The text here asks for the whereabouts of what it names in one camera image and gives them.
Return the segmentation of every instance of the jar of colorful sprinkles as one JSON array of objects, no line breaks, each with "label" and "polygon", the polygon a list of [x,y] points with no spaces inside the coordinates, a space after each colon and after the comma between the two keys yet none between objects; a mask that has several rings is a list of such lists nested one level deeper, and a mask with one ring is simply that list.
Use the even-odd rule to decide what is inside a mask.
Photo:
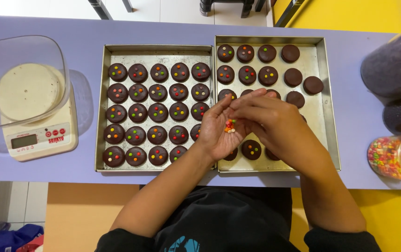
[{"label": "jar of colorful sprinkles", "polygon": [[384,136],[371,142],[368,163],[378,174],[401,179],[401,136]]}]

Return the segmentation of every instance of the digital display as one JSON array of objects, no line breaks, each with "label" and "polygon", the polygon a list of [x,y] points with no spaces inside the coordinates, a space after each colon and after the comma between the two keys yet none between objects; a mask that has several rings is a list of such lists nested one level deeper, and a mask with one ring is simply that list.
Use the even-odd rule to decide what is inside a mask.
[{"label": "digital display", "polygon": [[17,149],[33,144],[37,144],[37,135],[27,135],[27,136],[22,136],[18,138],[14,138],[10,140],[10,143],[12,144],[12,149]]}]

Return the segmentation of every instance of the purple table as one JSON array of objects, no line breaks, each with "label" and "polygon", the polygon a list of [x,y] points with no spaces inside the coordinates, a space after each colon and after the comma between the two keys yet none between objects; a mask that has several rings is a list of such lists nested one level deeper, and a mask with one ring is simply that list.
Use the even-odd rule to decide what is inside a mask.
[{"label": "purple table", "polygon": [[[62,48],[73,77],[88,81],[91,92],[77,107],[85,120],[79,146],[72,152],[20,163],[0,151],[0,181],[146,184],[157,173],[94,171],[97,104],[104,44],[213,45],[214,35],[322,36],[326,39],[335,121],[342,163],[339,173],[348,188],[401,189],[401,182],[380,178],[367,164],[366,147],[378,136],[390,135],[382,123],[382,103],[362,83],[362,59],[394,36],[391,33],[328,31],[253,26],[219,26],[108,20],[0,17],[0,39],[45,35]],[[297,173],[219,174],[201,182],[218,186],[299,187]]]}]

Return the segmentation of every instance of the round chocolate cookie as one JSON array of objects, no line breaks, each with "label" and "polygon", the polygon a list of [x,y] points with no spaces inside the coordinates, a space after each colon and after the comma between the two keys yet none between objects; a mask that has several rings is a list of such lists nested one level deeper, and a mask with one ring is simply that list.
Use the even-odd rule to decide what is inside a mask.
[{"label": "round chocolate cookie", "polygon": [[169,72],[168,69],[162,64],[155,64],[151,67],[151,78],[155,82],[162,83],[168,79]]},{"label": "round chocolate cookie", "polygon": [[118,146],[110,146],[102,153],[102,160],[110,167],[118,167],[126,160],[124,151]]},{"label": "round chocolate cookie", "polygon": [[132,147],[126,152],[126,162],[131,166],[142,165],[146,161],[146,152],[140,147]]},{"label": "round chocolate cookie", "polygon": [[309,76],[303,82],[303,88],[306,93],[310,95],[315,95],[323,90],[323,82],[315,76]]},{"label": "round chocolate cookie", "polygon": [[217,49],[217,58],[222,62],[229,62],[234,57],[234,49],[228,44],[223,44]]},{"label": "round chocolate cookie", "polygon": [[180,158],[183,154],[185,154],[186,151],[187,149],[183,146],[175,146],[174,149],[172,149],[170,152],[171,163],[174,163],[174,161]]},{"label": "round chocolate cookie", "polygon": [[242,84],[249,86],[256,80],[255,69],[253,69],[253,67],[251,66],[243,66],[241,67],[241,69],[239,69],[237,77],[239,78]]},{"label": "round chocolate cookie", "polygon": [[303,94],[297,91],[291,91],[286,96],[286,102],[301,109],[305,105],[305,98],[303,97]]},{"label": "round chocolate cookie", "polygon": [[250,45],[242,45],[236,50],[237,60],[242,63],[248,63],[253,60],[253,56],[255,56],[255,50]]},{"label": "round chocolate cookie", "polygon": [[252,92],[253,92],[252,89],[246,89],[246,90],[242,91],[241,96],[246,95],[246,94],[250,94],[250,93],[252,93]]},{"label": "round chocolate cookie", "polygon": [[105,117],[112,123],[122,122],[127,116],[126,109],[121,105],[113,105],[105,112]]},{"label": "round chocolate cookie", "polygon": [[197,83],[191,88],[191,95],[194,100],[204,101],[210,97],[210,89],[202,83]]},{"label": "round chocolate cookie", "polygon": [[262,45],[258,49],[258,58],[264,63],[269,63],[276,57],[276,49],[271,45]]},{"label": "round chocolate cookie", "polygon": [[194,127],[190,131],[191,139],[195,142],[200,135],[200,123],[194,125]]},{"label": "round chocolate cookie", "polygon": [[189,71],[185,64],[179,62],[171,67],[171,76],[177,82],[184,82],[190,77]]},{"label": "round chocolate cookie", "polygon": [[121,83],[115,83],[107,89],[107,97],[114,103],[127,100],[127,89]]},{"label": "round chocolate cookie", "polygon": [[168,161],[168,152],[162,146],[154,146],[149,150],[148,159],[151,164],[160,166]]},{"label": "round chocolate cookie", "polygon": [[236,156],[237,156],[237,148],[234,149],[232,152],[230,152],[230,154],[228,156],[226,156],[224,158],[224,160],[225,161],[232,161],[232,160],[234,160],[236,158]]},{"label": "round chocolate cookie", "polygon": [[147,70],[142,64],[133,64],[129,68],[129,78],[135,83],[142,83],[147,79]]},{"label": "round chocolate cookie", "polygon": [[149,88],[149,97],[154,101],[162,101],[168,95],[168,91],[161,84],[154,84]]},{"label": "round chocolate cookie", "polygon": [[146,132],[140,126],[132,126],[126,130],[125,139],[131,145],[140,145],[146,140]]},{"label": "round chocolate cookie", "polygon": [[277,90],[275,90],[275,89],[267,89],[267,93],[269,93],[269,92],[275,92],[276,93],[276,97],[281,100],[282,96],[281,96],[280,93],[278,93]]},{"label": "round chocolate cookie", "polygon": [[231,100],[237,98],[236,93],[230,89],[222,89],[217,95],[217,101],[224,99],[227,95],[231,94]]},{"label": "round chocolate cookie", "polygon": [[279,161],[279,159],[275,154],[273,154],[267,147],[264,149],[264,153],[266,154],[266,157],[273,160],[273,161]]},{"label": "round chocolate cookie", "polygon": [[261,85],[269,87],[278,80],[278,72],[272,66],[265,66],[259,70],[258,80]]},{"label": "round chocolate cookie", "polygon": [[296,68],[289,68],[285,72],[284,81],[289,87],[294,88],[302,83],[302,72]]},{"label": "round chocolate cookie", "polygon": [[170,87],[170,97],[173,100],[176,101],[182,101],[185,100],[189,95],[188,88],[181,84],[181,83],[175,83],[171,85]]},{"label": "round chocolate cookie", "polygon": [[255,140],[247,140],[241,146],[244,157],[250,160],[257,160],[261,156],[261,145]]},{"label": "round chocolate cookie", "polygon": [[202,62],[194,64],[194,66],[191,68],[191,74],[193,75],[193,78],[198,80],[198,81],[204,81],[210,77],[211,71],[210,67]]},{"label": "round chocolate cookie", "polygon": [[166,140],[168,133],[162,126],[153,126],[147,131],[147,140],[152,144],[162,144]]},{"label": "round chocolate cookie", "polygon": [[282,59],[286,63],[294,63],[300,57],[300,50],[294,45],[285,45],[282,49]]},{"label": "round chocolate cookie", "polygon": [[234,70],[230,66],[223,65],[217,69],[217,80],[222,84],[230,84],[234,79]]},{"label": "round chocolate cookie", "polygon": [[143,104],[135,103],[129,107],[129,118],[134,123],[141,123],[146,120],[147,109]]},{"label": "round chocolate cookie", "polygon": [[170,129],[169,137],[173,144],[184,144],[188,141],[188,131],[185,127],[177,125]]},{"label": "round chocolate cookie", "polygon": [[109,66],[108,75],[117,82],[123,82],[127,79],[127,69],[121,63],[115,63]]},{"label": "round chocolate cookie", "polygon": [[194,119],[201,121],[203,114],[209,110],[210,107],[204,102],[198,102],[191,107],[191,115]]},{"label": "round chocolate cookie", "polygon": [[168,108],[161,103],[154,103],[147,110],[149,118],[156,123],[160,123],[168,118]]},{"label": "round chocolate cookie", "polygon": [[135,102],[141,102],[147,98],[147,88],[142,84],[134,84],[129,88],[129,96]]},{"label": "round chocolate cookie", "polygon": [[188,107],[183,102],[176,102],[170,106],[170,116],[174,121],[181,122],[188,115]]},{"label": "round chocolate cookie", "polygon": [[124,128],[113,123],[104,129],[104,140],[109,144],[119,144],[124,139]]}]

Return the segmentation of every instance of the baking tray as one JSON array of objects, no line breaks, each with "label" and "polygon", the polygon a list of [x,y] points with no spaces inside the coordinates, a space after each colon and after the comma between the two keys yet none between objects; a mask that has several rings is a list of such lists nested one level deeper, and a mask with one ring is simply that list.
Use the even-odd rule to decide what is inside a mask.
[{"label": "baking tray", "polygon": [[[279,36],[215,36],[215,61],[216,70],[222,65],[229,65],[235,72],[235,79],[231,84],[223,85],[215,79],[216,92],[219,93],[222,89],[233,90],[238,97],[245,89],[256,90],[258,88],[275,89],[286,100],[286,95],[290,91],[298,91],[305,97],[305,105],[300,109],[300,113],[306,118],[309,127],[314,134],[325,146],[331,154],[332,161],[338,171],[341,170],[338,140],[336,134],[336,127],[334,123],[334,112],[332,109],[331,99],[331,86],[328,75],[328,61],[326,56],[326,45],[323,37],[279,37]],[[241,63],[237,60],[236,55],[228,63],[220,61],[216,54],[220,45],[229,44],[233,47],[235,52],[242,44],[249,44],[255,50],[255,56],[249,63]],[[275,60],[271,63],[263,63],[259,60],[257,52],[260,46],[270,44],[276,48],[277,55]],[[281,50],[286,44],[296,45],[300,49],[300,58],[292,63],[285,63],[281,58]],[[249,65],[253,67],[258,74],[258,71],[263,66],[273,66],[278,71],[277,82],[270,86],[265,87],[261,85],[256,79],[255,83],[246,86],[239,81],[238,72],[242,66]],[[324,89],[321,93],[316,95],[308,95],[303,89],[303,84],[295,88],[287,86],[284,82],[283,76],[289,68],[297,68],[303,74],[303,80],[309,76],[319,77],[324,84]],[[251,133],[245,140],[252,139],[261,142],[258,138]],[[241,153],[241,146],[238,147],[237,157],[233,161],[220,160],[217,164],[219,172],[259,172],[259,171],[294,171],[291,167],[283,161],[272,161],[266,158],[263,153],[261,157],[255,161],[248,160]]]},{"label": "baking tray", "polygon": [[[188,90],[191,92],[191,88],[193,85],[197,83],[203,83],[207,85],[210,88],[210,98],[206,101],[204,101],[206,104],[208,104],[210,107],[214,104],[214,98],[216,97],[216,92],[215,92],[215,86],[214,86],[214,81],[216,79],[216,71],[215,71],[215,66],[214,66],[214,59],[213,59],[213,54],[214,54],[214,48],[212,46],[196,46],[196,45],[105,45],[104,46],[104,54],[103,54],[103,62],[102,62],[102,73],[101,73],[101,91],[100,91],[100,99],[99,99],[99,112],[98,112],[98,127],[97,127],[97,140],[96,140],[96,152],[95,152],[95,171],[97,172],[124,172],[124,171],[162,171],[164,168],[169,166],[171,162],[168,161],[162,165],[162,166],[154,166],[152,165],[148,159],[146,159],[146,162],[143,163],[140,166],[134,167],[130,166],[127,162],[125,162],[123,165],[119,167],[109,167],[107,166],[103,160],[102,160],[102,153],[105,151],[110,146],[113,146],[114,144],[109,144],[104,140],[103,136],[103,131],[107,125],[110,125],[111,123],[106,119],[105,117],[105,112],[108,109],[108,107],[112,106],[114,102],[112,102],[110,99],[107,98],[107,89],[110,85],[116,83],[114,80],[110,79],[108,76],[108,68],[111,64],[113,63],[122,63],[125,65],[128,69],[131,65],[135,63],[141,63],[143,64],[147,71],[148,71],[148,78],[147,80],[142,83],[145,85],[147,88],[149,88],[151,85],[155,84],[153,79],[150,76],[150,69],[151,67],[156,64],[156,63],[161,63],[168,68],[168,71],[171,70],[171,67],[178,63],[178,62],[183,62],[185,63],[188,68],[191,71],[191,67],[198,62],[203,62],[207,64],[210,69],[211,69],[211,76],[209,77],[208,80],[199,82],[196,81],[192,76],[186,80],[183,84],[188,88]],[[133,85],[134,83],[130,80],[128,77],[124,82],[121,82],[127,89]],[[173,80],[170,77],[168,77],[168,80],[165,81],[164,83],[161,83],[164,85],[168,90],[170,85],[177,83],[175,80]],[[172,100],[170,95],[168,94],[168,97],[162,101],[168,109],[170,106],[175,103],[175,100]],[[129,107],[134,104],[135,102],[132,101],[130,98],[128,98],[124,103],[121,105],[126,108],[126,110],[129,109]],[[143,104],[145,107],[149,107],[155,101],[153,101],[151,98],[147,98],[147,100],[140,102]],[[188,95],[188,98],[183,101],[184,104],[188,107],[188,109],[191,109],[192,105],[196,103],[196,101],[192,98],[191,94]],[[185,148],[189,148],[194,141],[191,139],[189,136],[189,131],[192,129],[192,127],[196,124],[200,123],[199,121],[195,120],[191,114],[188,116],[188,118],[183,121],[183,122],[176,122],[174,121],[170,116],[168,116],[168,119],[166,121],[157,123],[152,121],[149,116],[144,122],[141,123],[134,123],[132,122],[129,118],[126,118],[126,120],[121,123],[123,128],[127,130],[131,126],[140,126],[142,127],[146,132],[147,130],[155,125],[162,126],[166,129],[167,132],[175,126],[175,125],[182,125],[188,130],[188,141],[185,144],[182,144]],[[128,149],[133,147],[133,145],[129,144],[126,140],[124,140],[121,144],[118,144],[116,146],[121,147],[124,152],[126,152]],[[149,140],[146,139],[146,141],[139,145],[140,148],[142,148],[147,154],[149,153],[149,150],[154,147],[152,143],[149,142]],[[166,139],[166,141],[160,146],[163,146],[168,153],[176,146],[169,140],[169,136]]]}]

